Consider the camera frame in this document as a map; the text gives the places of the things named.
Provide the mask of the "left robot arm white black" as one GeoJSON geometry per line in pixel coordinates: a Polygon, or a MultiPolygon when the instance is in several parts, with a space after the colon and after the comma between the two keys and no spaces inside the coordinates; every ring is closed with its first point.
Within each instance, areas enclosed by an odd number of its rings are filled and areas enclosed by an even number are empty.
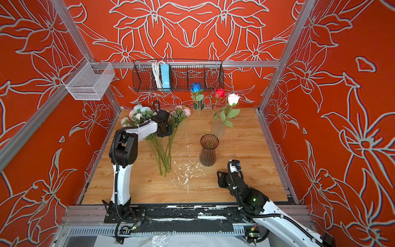
{"type": "Polygon", "coordinates": [[[107,211],[105,223],[136,219],[131,209],[130,176],[138,157],[138,144],[148,137],[172,134],[170,113],[162,110],[157,100],[151,108],[136,105],[127,117],[121,119],[121,126],[114,134],[109,152],[114,168],[114,188],[110,202],[103,202],[107,211]]]}

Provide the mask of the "brown ribbed glass vase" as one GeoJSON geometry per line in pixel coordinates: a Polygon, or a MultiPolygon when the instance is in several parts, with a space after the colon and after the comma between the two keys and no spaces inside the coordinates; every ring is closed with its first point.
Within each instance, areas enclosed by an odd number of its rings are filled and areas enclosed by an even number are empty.
{"type": "Polygon", "coordinates": [[[219,146],[219,139],[213,134],[206,134],[201,137],[200,162],[203,166],[211,167],[217,161],[216,149],[219,146]]]}

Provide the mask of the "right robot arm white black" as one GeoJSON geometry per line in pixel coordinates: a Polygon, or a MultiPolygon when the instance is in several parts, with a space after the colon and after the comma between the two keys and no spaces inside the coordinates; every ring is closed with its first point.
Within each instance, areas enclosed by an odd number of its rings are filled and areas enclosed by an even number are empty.
{"type": "Polygon", "coordinates": [[[330,234],[321,235],[308,229],[281,210],[261,191],[249,187],[244,181],[239,160],[230,160],[227,171],[217,171],[218,185],[226,188],[236,199],[241,215],[266,228],[266,233],[255,238],[247,235],[248,242],[258,243],[272,233],[292,247],[334,247],[335,239],[330,234]]]}

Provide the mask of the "white rose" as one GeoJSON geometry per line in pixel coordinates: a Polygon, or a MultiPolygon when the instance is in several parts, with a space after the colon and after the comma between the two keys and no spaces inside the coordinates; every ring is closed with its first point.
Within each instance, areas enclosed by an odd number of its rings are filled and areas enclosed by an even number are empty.
{"type": "Polygon", "coordinates": [[[240,96],[238,94],[231,93],[226,97],[225,106],[223,106],[220,110],[215,108],[212,125],[212,134],[215,137],[219,138],[224,128],[233,127],[231,120],[236,118],[240,113],[240,109],[236,109],[236,106],[239,104],[239,100],[240,96]]]}

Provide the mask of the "blue rose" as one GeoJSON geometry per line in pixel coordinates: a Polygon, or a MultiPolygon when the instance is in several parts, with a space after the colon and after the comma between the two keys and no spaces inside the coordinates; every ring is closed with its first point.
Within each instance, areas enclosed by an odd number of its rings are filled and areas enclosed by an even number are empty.
{"type": "Polygon", "coordinates": [[[193,100],[193,107],[195,108],[195,110],[197,110],[198,112],[198,116],[199,116],[199,120],[201,123],[201,127],[203,130],[203,134],[206,134],[205,131],[205,127],[203,125],[203,120],[202,120],[202,116],[201,116],[201,112],[204,108],[203,105],[203,99],[204,99],[204,95],[203,95],[203,87],[200,83],[192,83],[190,85],[190,90],[191,90],[191,99],[193,100]]]}

